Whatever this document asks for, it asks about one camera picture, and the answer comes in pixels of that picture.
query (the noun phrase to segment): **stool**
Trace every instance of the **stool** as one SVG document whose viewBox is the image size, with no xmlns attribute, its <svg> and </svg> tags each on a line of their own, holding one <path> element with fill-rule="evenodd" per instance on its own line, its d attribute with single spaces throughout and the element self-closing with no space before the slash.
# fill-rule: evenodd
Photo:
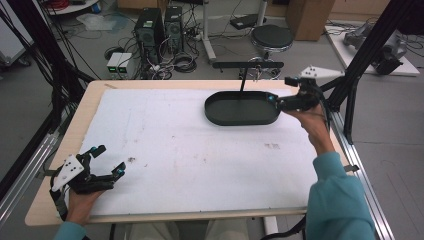
<svg viewBox="0 0 424 240">
<path fill-rule="evenodd" d="M 287 28 L 278 27 L 276 25 L 263 25 L 253 29 L 251 33 L 251 41 L 254 46 L 265 52 L 263 57 L 254 57 L 249 62 L 273 62 L 269 58 L 270 53 L 287 51 L 293 44 L 293 37 Z M 280 69 L 262 69 L 271 76 L 271 79 L 280 77 Z"/>
</svg>

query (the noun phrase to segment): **person's left hand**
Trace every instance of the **person's left hand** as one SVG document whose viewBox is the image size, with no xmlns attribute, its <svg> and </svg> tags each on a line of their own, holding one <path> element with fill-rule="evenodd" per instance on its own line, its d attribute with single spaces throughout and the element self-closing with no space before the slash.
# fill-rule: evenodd
<svg viewBox="0 0 424 240">
<path fill-rule="evenodd" d="M 69 207 L 66 221 L 74 222 L 84 226 L 90 217 L 97 198 L 105 191 L 98 191 L 90 194 L 77 194 L 72 189 L 69 190 Z"/>
</svg>

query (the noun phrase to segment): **teal sleeve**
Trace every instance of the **teal sleeve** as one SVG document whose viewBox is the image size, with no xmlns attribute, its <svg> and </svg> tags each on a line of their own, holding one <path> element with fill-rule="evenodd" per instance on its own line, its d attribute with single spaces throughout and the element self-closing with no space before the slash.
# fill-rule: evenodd
<svg viewBox="0 0 424 240">
<path fill-rule="evenodd" d="M 60 225 L 54 240 L 81 240 L 86 234 L 85 228 L 73 222 Z"/>
<path fill-rule="evenodd" d="M 374 222 L 357 177 L 348 176 L 336 152 L 314 160 L 318 181 L 312 185 L 306 215 L 307 239 L 374 240 Z"/>
</svg>

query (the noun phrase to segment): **hand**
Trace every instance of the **hand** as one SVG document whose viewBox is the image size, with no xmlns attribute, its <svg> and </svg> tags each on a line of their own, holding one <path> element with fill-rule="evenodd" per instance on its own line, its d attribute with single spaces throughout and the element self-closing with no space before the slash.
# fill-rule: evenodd
<svg viewBox="0 0 424 240">
<path fill-rule="evenodd" d="M 90 194 L 77 194 L 72 189 L 69 190 L 69 207 L 66 221 L 74 222 L 84 226 L 90 217 L 97 198 L 105 191 L 98 191 Z"/>
<path fill-rule="evenodd" d="M 289 111 L 286 113 L 299 120 L 301 126 L 308 133 L 309 141 L 314 146 L 317 155 L 335 151 L 320 104 L 308 111 Z"/>
</svg>

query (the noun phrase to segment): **computer tower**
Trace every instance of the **computer tower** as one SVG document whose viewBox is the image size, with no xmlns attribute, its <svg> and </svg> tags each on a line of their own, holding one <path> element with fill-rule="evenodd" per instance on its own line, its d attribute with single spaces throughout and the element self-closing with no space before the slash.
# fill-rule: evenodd
<svg viewBox="0 0 424 240">
<path fill-rule="evenodd" d="M 184 52 L 183 9 L 180 6 L 168 6 L 165 12 L 165 34 L 168 38 L 169 53 Z"/>
<path fill-rule="evenodd" d="M 142 9 L 134 32 L 144 63 L 149 61 L 152 64 L 159 64 L 166 50 L 164 46 L 165 31 L 160 8 Z"/>
</svg>

